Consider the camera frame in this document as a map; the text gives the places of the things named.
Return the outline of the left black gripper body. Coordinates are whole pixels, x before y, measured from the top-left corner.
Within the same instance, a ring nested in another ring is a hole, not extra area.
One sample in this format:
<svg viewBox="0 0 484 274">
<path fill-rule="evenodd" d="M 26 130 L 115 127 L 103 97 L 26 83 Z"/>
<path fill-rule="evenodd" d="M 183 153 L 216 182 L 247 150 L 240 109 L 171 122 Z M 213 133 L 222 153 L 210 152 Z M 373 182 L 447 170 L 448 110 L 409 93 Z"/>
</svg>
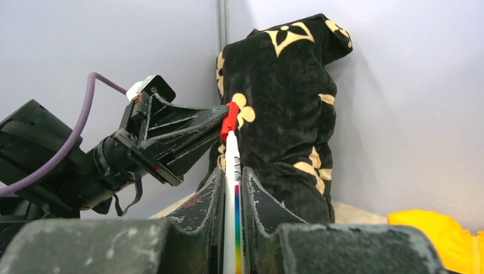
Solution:
<svg viewBox="0 0 484 274">
<path fill-rule="evenodd" d="M 127 157 L 142 175 L 149 174 L 163 184 L 178 186 L 182 176 L 169 167 L 174 160 L 173 144 L 162 137 L 173 133 L 168 118 L 174 117 L 174 91 L 143 90 L 130 99 L 114 139 L 127 148 Z"/>
</svg>

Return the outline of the red capped white marker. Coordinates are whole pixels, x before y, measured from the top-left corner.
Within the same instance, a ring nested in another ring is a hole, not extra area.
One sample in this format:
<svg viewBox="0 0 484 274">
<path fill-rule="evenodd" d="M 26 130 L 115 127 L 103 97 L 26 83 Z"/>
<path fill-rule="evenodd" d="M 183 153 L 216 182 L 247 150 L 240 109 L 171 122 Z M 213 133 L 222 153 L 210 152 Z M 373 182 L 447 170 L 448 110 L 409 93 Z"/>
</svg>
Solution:
<svg viewBox="0 0 484 274">
<path fill-rule="evenodd" d="M 228 133 L 226 140 L 223 243 L 223 273 L 245 273 L 241 163 L 237 137 L 233 131 Z"/>
</svg>

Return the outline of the red marker cap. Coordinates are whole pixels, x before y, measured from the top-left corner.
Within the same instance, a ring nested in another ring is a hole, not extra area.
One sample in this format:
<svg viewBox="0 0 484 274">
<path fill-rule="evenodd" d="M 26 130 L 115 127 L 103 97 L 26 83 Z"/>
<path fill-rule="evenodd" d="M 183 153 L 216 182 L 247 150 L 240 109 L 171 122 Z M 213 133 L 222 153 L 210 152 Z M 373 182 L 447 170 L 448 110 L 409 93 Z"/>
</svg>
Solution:
<svg viewBox="0 0 484 274">
<path fill-rule="evenodd" d="M 223 141 L 227 140 L 227 137 L 231 131 L 235 131 L 237 128 L 238 119 L 237 116 L 239 114 L 239 107 L 235 102 L 227 103 L 229 107 L 227 116 L 223 119 L 221 131 L 220 131 L 220 138 Z"/>
</svg>

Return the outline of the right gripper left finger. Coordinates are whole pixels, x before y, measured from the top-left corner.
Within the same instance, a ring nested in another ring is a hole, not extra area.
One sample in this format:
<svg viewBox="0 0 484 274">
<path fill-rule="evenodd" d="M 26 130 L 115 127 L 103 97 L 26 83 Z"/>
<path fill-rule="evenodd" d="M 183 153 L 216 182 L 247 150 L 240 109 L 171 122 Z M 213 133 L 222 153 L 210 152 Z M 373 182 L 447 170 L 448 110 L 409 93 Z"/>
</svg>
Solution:
<svg viewBox="0 0 484 274">
<path fill-rule="evenodd" d="M 2 273 L 218 273 L 224 172 L 160 219 L 48 219 L 28 224 Z"/>
</svg>

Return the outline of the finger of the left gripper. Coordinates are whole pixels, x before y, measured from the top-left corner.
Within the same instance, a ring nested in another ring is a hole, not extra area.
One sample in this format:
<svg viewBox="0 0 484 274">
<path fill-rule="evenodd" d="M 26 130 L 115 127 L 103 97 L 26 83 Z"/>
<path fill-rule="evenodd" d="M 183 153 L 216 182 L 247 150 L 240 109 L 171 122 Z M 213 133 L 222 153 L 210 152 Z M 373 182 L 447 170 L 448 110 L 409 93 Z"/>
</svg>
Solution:
<svg viewBox="0 0 484 274">
<path fill-rule="evenodd" d="M 182 178 L 211 146 L 220 140 L 220 131 L 220 128 L 213 128 L 187 146 L 166 155 L 162 159 L 166 170 L 172 172 L 176 177 Z"/>
<path fill-rule="evenodd" d="M 222 127 L 229 107 L 190 108 L 150 96 L 146 128 L 138 147 L 143 151 L 178 151 L 213 128 Z"/>
</svg>

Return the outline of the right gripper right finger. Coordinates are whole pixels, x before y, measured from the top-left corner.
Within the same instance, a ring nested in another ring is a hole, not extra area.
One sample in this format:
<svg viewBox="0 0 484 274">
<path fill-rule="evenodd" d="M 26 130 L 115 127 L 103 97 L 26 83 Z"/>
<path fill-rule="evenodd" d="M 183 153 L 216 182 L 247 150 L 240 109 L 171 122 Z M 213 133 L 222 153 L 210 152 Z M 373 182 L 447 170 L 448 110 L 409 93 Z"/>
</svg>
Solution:
<svg viewBox="0 0 484 274">
<path fill-rule="evenodd" d="M 309 224 L 242 175 L 248 273 L 444 273 L 418 229 L 386 224 Z"/>
</svg>

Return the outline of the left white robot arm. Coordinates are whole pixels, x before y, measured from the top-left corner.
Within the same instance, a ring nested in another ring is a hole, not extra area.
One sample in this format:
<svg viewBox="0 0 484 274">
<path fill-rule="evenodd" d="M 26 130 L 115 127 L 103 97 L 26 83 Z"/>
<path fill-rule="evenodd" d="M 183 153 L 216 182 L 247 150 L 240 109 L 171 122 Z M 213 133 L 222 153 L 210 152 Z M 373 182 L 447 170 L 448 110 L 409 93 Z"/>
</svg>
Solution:
<svg viewBox="0 0 484 274">
<path fill-rule="evenodd" d="M 119 216 L 118 192 L 151 175 L 178 186 L 184 175 L 219 140 L 227 106 L 189 108 L 172 103 L 173 93 L 143 91 L 126 107 L 120 127 L 88 152 L 78 139 L 47 174 L 1 198 L 1 248 L 27 223 L 47 218 L 78 218 L 82 211 Z M 64 145 L 71 129 L 31 100 L 1 123 L 1 182 L 32 174 Z"/>
</svg>

